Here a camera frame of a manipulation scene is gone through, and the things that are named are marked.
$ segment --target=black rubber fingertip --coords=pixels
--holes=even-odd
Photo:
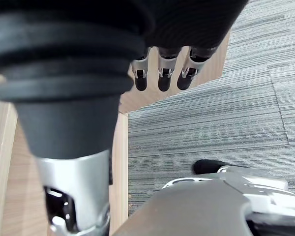
[[[135,79],[135,84],[137,87],[137,90],[139,91],[144,91],[146,90],[147,86],[148,86],[148,82],[146,78],[136,78]]]
[[[186,78],[184,78],[182,76],[182,74],[180,73],[179,78],[177,80],[177,87],[180,90],[186,90],[186,89],[189,88],[191,82],[192,82],[192,78],[191,77],[187,76]]]
[[[158,88],[162,92],[166,92],[171,85],[171,78],[168,78],[167,76],[158,77]]]
[[[193,164],[193,173],[196,175],[216,173],[222,166],[228,165],[222,161],[202,159]]]

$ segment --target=robotic arm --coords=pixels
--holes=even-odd
[[[149,48],[158,47],[166,91],[180,49],[189,46],[177,83],[187,89],[246,3],[0,0],[0,74],[7,79],[0,100],[17,110],[56,235],[108,235],[110,149],[120,95],[133,85],[129,65],[144,90]]]

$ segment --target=black rubber cover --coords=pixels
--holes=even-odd
[[[177,80],[177,87],[180,90],[186,90],[191,85],[191,82],[192,82],[192,77],[187,75],[186,78],[184,78],[182,76],[182,73],[180,73],[178,80]]]
[[[155,17],[148,46],[202,49],[210,57],[248,0],[141,0]]]
[[[144,91],[148,86],[147,78],[135,78],[137,90]]]
[[[202,159],[202,160],[196,161],[193,164],[192,169],[194,174],[202,175],[202,174],[216,173],[222,166],[238,166],[238,165],[228,164],[223,161]]]
[[[171,78],[167,75],[164,75],[163,77],[158,77],[158,88],[162,92],[166,92],[171,85]]]
[[[7,78],[0,100],[14,103],[37,157],[111,149],[120,95],[133,86],[129,64],[145,48],[129,30],[137,25],[117,29],[70,14],[0,14],[0,73]]]

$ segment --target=robotic hand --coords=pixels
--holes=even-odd
[[[200,160],[156,192],[115,236],[295,236],[295,194],[267,173]]]
[[[0,73],[7,79],[0,100],[17,110],[56,235],[108,235],[110,149],[120,95],[133,85],[130,63],[136,87],[144,90],[149,48],[156,46],[159,88],[166,91],[180,49],[188,46],[177,83],[187,89],[246,3],[0,0]],[[223,192],[214,186],[207,200]]]

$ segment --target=gray carpet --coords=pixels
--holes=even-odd
[[[202,158],[283,176],[295,192],[295,0],[252,0],[223,76],[129,114],[129,212]]]

